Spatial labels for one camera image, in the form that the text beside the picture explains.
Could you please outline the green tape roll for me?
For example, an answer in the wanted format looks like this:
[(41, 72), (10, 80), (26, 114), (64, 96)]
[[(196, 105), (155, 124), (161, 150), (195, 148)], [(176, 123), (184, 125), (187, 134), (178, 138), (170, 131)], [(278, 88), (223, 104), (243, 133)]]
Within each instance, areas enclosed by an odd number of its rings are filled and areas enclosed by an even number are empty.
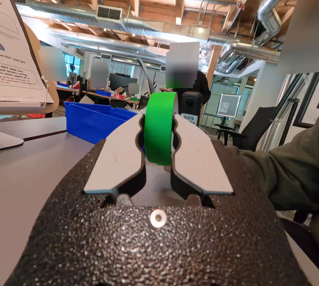
[(144, 147), (149, 162), (172, 163), (172, 121), (178, 113), (176, 92), (152, 93), (145, 112)]

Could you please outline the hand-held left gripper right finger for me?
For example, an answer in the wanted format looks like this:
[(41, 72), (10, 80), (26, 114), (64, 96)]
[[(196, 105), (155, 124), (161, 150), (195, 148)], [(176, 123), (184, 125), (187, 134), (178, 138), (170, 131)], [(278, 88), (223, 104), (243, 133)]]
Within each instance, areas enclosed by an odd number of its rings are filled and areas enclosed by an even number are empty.
[(181, 115), (173, 116), (171, 187), (184, 200), (233, 195), (234, 189), (210, 137)]

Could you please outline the framed wall poster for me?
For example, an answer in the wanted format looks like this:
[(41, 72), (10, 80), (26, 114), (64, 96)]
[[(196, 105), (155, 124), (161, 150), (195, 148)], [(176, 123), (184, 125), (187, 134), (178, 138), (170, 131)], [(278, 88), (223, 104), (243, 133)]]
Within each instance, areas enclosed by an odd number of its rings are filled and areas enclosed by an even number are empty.
[(305, 92), (293, 126), (311, 128), (319, 117), (319, 73), (313, 73), (312, 79)]

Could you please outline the black metal pole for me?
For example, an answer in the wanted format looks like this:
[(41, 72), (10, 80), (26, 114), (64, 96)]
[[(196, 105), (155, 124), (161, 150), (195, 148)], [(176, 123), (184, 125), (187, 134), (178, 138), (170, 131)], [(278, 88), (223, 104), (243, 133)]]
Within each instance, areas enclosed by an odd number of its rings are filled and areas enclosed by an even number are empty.
[(285, 123), (285, 127), (283, 129), (278, 146), (281, 146), (285, 143), (289, 128), (292, 124), (293, 117), (295, 115), (295, 112), (297, 110), (297, 107), (298, 107), (298, 104), (300, 101), (298, 98), (298, 95), (301, 92), (301, 90), (303, 89), (303, 87), (306, 85), (306, 83), (309, 79), (309, 75), (310, 75), (310, 73), (304, 73), (301, 76), (299, 82), (297, 83), (296, 87), (293, 89), (290, 97), (288, 98), (287, 108), (289, 109), (289, 115), (288, 115), (287, 121)]

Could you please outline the wooden post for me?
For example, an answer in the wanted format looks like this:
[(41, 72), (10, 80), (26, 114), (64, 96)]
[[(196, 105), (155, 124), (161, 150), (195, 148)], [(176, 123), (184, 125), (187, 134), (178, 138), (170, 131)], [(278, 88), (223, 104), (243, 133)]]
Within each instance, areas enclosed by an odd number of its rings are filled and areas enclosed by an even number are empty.
[(207, 70), (207, 73), (206, 73), (206, 79), (207, 79), (209, 88), (210, 88), (210, 86), (212, 84), (214, 71), (216, 69), (217, 61), (218, 61), (218, 58), (220, 56), (221, 50), (222, 50), (222, 47), (219, 46), (219, 45), (213, 45), (212, 46), (212, 55), (211, 55), (209, 66), (208, 66), (208, 70)]

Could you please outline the white vent grille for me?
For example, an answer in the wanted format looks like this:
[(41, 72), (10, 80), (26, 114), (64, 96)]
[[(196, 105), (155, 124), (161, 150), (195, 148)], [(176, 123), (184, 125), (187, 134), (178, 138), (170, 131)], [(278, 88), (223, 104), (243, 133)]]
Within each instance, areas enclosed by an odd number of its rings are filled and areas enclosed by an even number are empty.
[(122, 13), (123, 13), (122, 8), (98, 5), (96, 19), (99, 21), (121, 23)]

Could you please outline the black office chair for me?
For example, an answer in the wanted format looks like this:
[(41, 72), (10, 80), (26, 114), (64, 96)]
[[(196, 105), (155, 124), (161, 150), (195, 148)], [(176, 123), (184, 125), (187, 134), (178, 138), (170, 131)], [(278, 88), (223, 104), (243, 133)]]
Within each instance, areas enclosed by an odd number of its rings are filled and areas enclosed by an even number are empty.
[(231, 136), (233, 139), (233, 146), (240, 150), (255, 152), (261, 137), (272, 124), (272, 118), (275, 111), (276, 107), (260, 107), (241, 133), (222, 124), (214, 125), (219, 127), (219, 133), (224, 134), (224, 146), (227, 146), (228, 137)]

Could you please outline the printed instruction sheet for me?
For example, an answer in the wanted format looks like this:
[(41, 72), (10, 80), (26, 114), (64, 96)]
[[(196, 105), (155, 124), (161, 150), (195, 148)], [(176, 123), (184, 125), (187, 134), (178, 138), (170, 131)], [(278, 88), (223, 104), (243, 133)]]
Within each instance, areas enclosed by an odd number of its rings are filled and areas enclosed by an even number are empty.
[(0, 0), (0, 100), (53, 104), (14, 0)]

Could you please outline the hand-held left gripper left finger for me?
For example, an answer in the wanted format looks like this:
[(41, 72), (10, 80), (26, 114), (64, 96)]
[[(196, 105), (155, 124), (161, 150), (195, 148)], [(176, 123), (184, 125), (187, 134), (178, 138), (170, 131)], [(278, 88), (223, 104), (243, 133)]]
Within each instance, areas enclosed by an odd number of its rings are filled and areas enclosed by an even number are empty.
[(136, 114), (106, 137), (85, 184), (86, 194), (132, 197), (145, 186), (144, 124), (145, 115)]

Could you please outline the person's right forearm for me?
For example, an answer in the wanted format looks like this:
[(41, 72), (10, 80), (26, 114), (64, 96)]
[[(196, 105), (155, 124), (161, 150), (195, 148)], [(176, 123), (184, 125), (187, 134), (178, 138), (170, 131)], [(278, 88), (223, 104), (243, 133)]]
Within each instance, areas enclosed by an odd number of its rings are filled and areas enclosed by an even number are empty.
[(277, 211), (319, 208), (319, 127), (298, 133), (269, 152), (237, 150)]

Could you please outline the grey notice board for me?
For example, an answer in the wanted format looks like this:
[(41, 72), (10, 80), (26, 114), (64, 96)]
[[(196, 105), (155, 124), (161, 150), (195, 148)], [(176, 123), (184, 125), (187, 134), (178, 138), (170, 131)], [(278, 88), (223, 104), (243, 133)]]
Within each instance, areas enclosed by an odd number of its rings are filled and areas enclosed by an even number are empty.
[(221, 93), (216, 115), (218, 117), (235, 118), (241, 95)]

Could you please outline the wooden display board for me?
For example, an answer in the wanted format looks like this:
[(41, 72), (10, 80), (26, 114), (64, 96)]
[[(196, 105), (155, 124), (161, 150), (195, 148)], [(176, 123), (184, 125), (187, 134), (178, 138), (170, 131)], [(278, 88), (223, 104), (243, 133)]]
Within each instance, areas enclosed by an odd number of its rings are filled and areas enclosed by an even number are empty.
[(41, 64), (41, 59), (39, 56), (39, 51), (41, 49), (41, 44), (36, 37), (36, 35), (33, 33), (33, 31), (25, 25), (28, 37), (30, 39), (30, 43), (32, 46), (32, 49), (34, 50), (35, 57), (37, 59), (41, 74), (42, 74), (42, 79), (46, 84), (47, 90), (52, 97), (54, 103), (53, 104), (44, 104), (41, 107), (40, 106), (31, 106), (25, 105), (22, 103), (11, 103), (11, 102), (0, 102), (0, 113), (1, 115), (19, 115), (19, 114), (46, 114), (46, 113), (51, 113), (54, 112), (58, 106), (59, 106), (59, 96), (56, 90), (56, 85), (53, 81), (49, 81), (47, 76), (43, 73), (43, 68)]
[(153, 83), (153, 81), (148, 73), (148, 70), (146, 68), (146, 65), (142, 61), (141, 57), (138, 57), (138, 61), (139, 61), (140, 65), (145, 73), (146, 78), (147, 78), (148, 92), (149, 92), (149, 96), (151, 96), (151, 94), (155, 92), (154, 83)]

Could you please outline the black computer monitor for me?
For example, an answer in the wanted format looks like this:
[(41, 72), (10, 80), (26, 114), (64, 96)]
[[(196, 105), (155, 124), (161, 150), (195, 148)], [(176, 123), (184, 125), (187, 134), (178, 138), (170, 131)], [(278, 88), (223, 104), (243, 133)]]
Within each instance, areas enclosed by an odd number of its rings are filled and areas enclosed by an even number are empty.
[(131, 78), (128, 75), (122, 75), (117, 73), (109, 73), (110, 89), (115, 91), (120, 87), (128, 87), (130, 83), (138, 83), (137, 78)]

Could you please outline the silver ventilation duct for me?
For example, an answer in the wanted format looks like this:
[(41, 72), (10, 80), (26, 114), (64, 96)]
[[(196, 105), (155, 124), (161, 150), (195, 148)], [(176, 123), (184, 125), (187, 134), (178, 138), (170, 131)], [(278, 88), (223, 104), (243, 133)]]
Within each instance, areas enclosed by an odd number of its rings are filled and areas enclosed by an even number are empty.
[(99, 21), (96, 19), (97, 10), (86, 9), (64, 4), (45, 3), (35, 0), (26, 0), (26, 3), (16, 3), (18, 10), (24, 14), (37, 15), (65, 22), (80, 23), (98, 28), (114, 29), (138, 36), (159, 38), (172, 42), (199, 41), (205, 44), (208, 41), (210, 29), (176, 25), (166, 22), (147, 22), (137, 18), (127, 17), (122, 13), (121, 23)]
[(275, 10), (280, 0), (263, 0), (258, 8), (257, 18), (265, 31), (257, 37), (255, 45), (262, 46), (272, 39), (281, 29), (281, 20)]

